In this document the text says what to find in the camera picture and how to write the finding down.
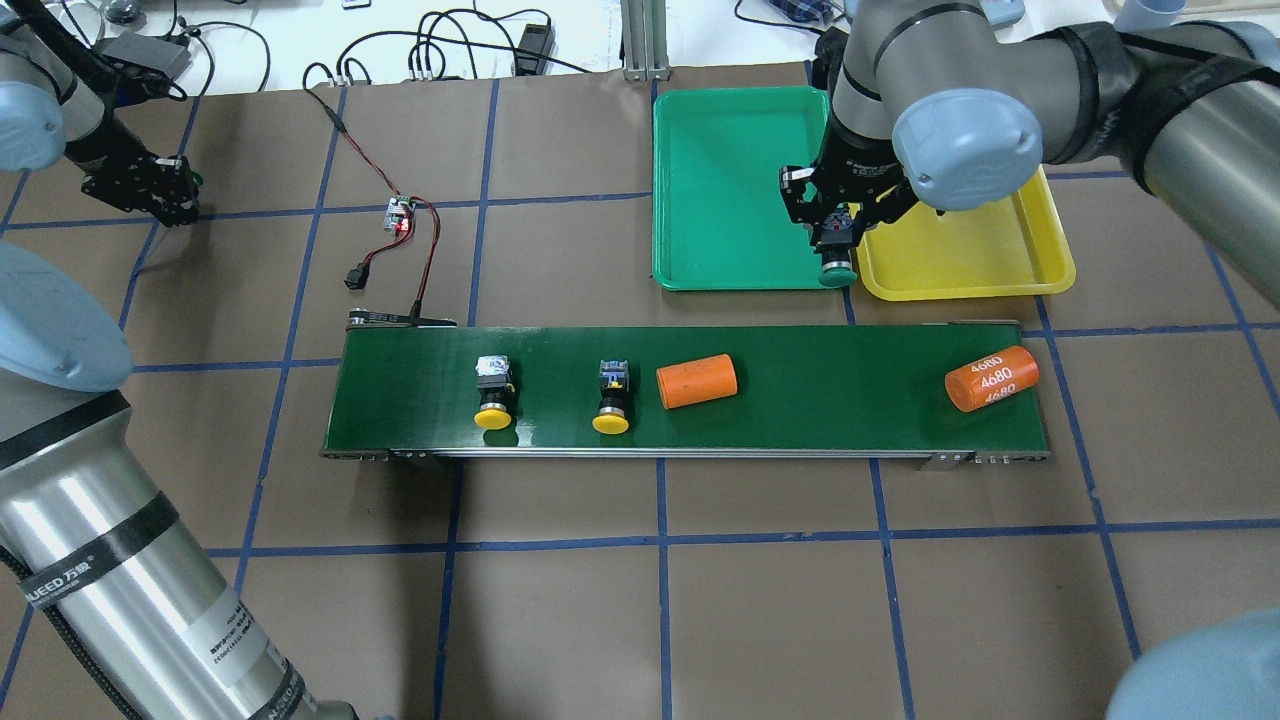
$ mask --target yellow tray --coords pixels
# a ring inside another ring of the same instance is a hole
[[[1044,170],[1021,190],[977,210],[916,205],[858,246],[861,282],[882,300],[1052,295],[1075,282]]]

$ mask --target black power adapter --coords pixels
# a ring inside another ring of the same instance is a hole
[[[524,35],[520,36],[520,50],[529,53],[550,55],[553,45],[556,45],[556,32],[552,31],[550,23],[544,26],[526,24]],[[513,74],[517,77],[547,74],[547,58],[517,51]]]

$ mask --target black connector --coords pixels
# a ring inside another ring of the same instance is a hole
[[[369,265],[360,263],[355,268],[347,270],[347,290],[365,290],[369,284]]]
[[[538,53],[543,55],[525,55],[522,53],[516,53],[516,67],[513,74],[516,76],[540,76],[547,73],[547,55],[552,54],[552,46],[556,45],[556,33],[552,32],[550,23],[544,26],[526,24],[524,35],[520,36],[520,49],[527,50],[530,53]]]

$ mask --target blue cloth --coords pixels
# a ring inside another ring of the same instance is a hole
[[[835,14],[831,0],[764,0],[797,23],[829,24]]]

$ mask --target metal post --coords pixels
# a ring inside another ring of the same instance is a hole
[[[622,70],[627,79],[667,79],[666,0],[622,0]]]

